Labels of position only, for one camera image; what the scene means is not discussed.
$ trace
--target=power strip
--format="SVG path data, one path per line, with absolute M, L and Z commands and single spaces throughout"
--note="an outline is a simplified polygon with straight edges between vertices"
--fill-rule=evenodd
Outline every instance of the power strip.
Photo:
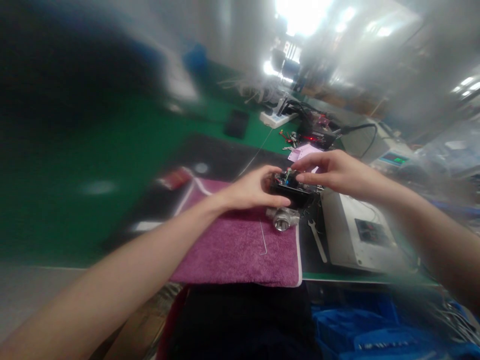
M 280 115 L 277 116 L 275 114 L 267 115 L 265 111 L 260 113 L 260 121 L 271 127 L 272 129 L 276 129 L 281 127 L 283 124 L 288 123 L 290 120 L 295 119 L 298 116 L 297 113 L 293 113 L 290 115 Z

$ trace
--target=person's left hand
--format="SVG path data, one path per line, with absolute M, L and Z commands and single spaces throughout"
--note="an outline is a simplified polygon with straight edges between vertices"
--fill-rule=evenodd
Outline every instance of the person's left hand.
M 266 193 L 270 186 L 271 175 L 281 172 L 282 169 L 279 167 L 265 165 L 249 172 L 229 187 L 217 192 L 215 196 L 222 199 L 228 210 L 249 209 L 256 206 L 274 208 L 289 206 L 291 202 L 288 198 Z

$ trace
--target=red object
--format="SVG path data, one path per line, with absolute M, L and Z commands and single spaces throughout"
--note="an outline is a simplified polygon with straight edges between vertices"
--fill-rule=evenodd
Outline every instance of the red object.
M 168 173 L 166 176 L 159 178 L 157 181 L 168 190 L 175 190 L 193 178 L 192 172 L 182 166 L 177 170 Z
M 190 285 L 185 285 L 185 287 L 177 294 L 173 304 L 171 305 L 170 311 L 166 317 L 165 327 L 158 341 L 158 351 L 156 352 L 156 360 L 167 360 L 167 346 L 169 345 L 169 340 L 174 333 L 175 325 L 177 319 L 184 308 L 185 302 L 189 294 Z

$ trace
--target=wrench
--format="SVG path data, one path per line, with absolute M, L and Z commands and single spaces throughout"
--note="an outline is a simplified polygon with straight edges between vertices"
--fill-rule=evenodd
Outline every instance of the wrench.
M 317 232 L 317 224 L 315 221 L 308 220 L 308 226 L 311 228 L 311 232 L 313 233 L 313 237 L 315 238 L 316 246 L 318 247 L 318 251 L 320 252 L 321 259 L 324 263 L 327 263 L 327 256 L 325 255 L 324 247 L 319 239 L 319 233 Z

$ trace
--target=white machine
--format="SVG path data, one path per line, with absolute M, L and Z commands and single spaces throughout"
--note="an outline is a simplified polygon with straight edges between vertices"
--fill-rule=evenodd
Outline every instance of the white machine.
M 366 122 L 376 125 L 377 135 L 362 161 L 383 174 L 395 173 L 412 157 L 413 151 L 404 142 L 392 136 L 391 131 L 386 131 L 383 128 L 385 125 L 371 118 L 366 118 Z M 342 136 L 341 142 L 347 153 L 361 155 L 372 142 L 373 136 L 373 128 L 366 127 Z
M 321 206 L 332 264 L 382 273 L 409 268 L 376 207 L 330 189 L 321 192 Z

